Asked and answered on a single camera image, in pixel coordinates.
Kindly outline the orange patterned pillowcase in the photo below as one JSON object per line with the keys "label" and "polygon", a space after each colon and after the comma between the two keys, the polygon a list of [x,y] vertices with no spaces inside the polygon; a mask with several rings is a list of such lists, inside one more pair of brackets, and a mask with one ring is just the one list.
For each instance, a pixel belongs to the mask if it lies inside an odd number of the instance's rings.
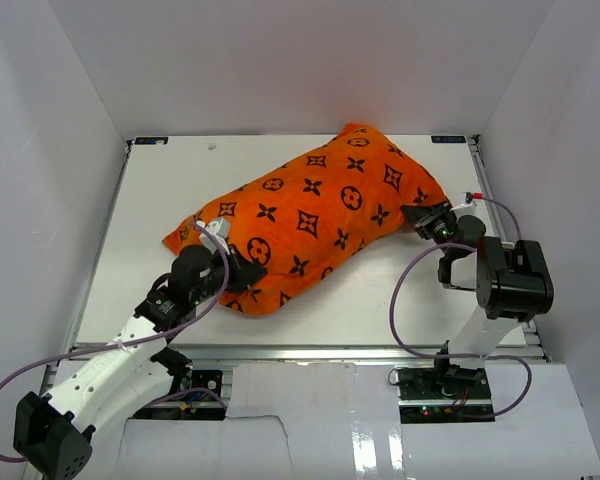
{"label": "orange patterned pillowcase", "polygon": [[448,201],[436,179],[370,125],[349,123],[327,144],[218,197],[162,241],[172,253],[199,243],[197,221],[223,217],[229,243],[265,276],[220,303],[267,315],[324,280],[408,219],[406,207]]}

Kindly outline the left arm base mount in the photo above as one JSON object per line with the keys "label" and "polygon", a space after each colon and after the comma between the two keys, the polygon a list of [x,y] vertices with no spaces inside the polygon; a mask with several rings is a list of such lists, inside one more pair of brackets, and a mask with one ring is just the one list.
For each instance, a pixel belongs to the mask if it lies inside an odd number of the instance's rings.
{"label": "left arm base mount", "polygon": [[139,398],[146,400],[143,408],[177,401],[183,409],[212,402],[226,410],[221,397],[222,379],[221,370],[198,370],[184,354],[166,347],[140,365],[134,372],[132,386]]}

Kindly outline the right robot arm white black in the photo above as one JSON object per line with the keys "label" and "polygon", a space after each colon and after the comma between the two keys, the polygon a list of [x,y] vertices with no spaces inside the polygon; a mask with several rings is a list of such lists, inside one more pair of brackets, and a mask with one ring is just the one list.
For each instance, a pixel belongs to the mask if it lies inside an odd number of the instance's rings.
{"label": "right robot arm white black", "polygon": [[519,324],[546,314],[554,301],[554,287],[541,245],[518,239],[506,243],[486,233],[486,225],[475,215],[477,202],[492,200],[480,193],[466,193],[463,203],[453,207],[444,201],[434,206],[403,206],[404,216],[416,233],[440,247],[437,279],[446,289],[452,283],[456,261],[476,255],[477,307],[460,332],[433,358],[431,384],[441,397],[452,399],[479,383],[485,376],[485,361]]}

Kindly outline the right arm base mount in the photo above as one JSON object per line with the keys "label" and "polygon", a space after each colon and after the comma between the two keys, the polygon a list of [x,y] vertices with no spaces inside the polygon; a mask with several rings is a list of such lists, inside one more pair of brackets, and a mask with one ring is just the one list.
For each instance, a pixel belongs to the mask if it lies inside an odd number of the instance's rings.
{"label": "right arm base mount", "polygon": [[387,382],[397,389],[402,425],[494,422],[486,375],[476,382],[443,383],[433,368],[393,368]]}

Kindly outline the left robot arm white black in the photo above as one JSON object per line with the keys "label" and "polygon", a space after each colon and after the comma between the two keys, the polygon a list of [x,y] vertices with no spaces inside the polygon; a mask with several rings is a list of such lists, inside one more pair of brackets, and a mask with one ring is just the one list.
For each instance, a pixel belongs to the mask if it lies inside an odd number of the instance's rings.
{"label": "left robot arm white black", "polygon": [[198,306],[245,292],[265,275],[264,266],[233,249],[182,249],[111,342],[90,351],[68,379],[19,401],[15,450],[46,479],[75,478],[107,428],[153,400],[189,392],[189,362],[169,345],[200,317]]}

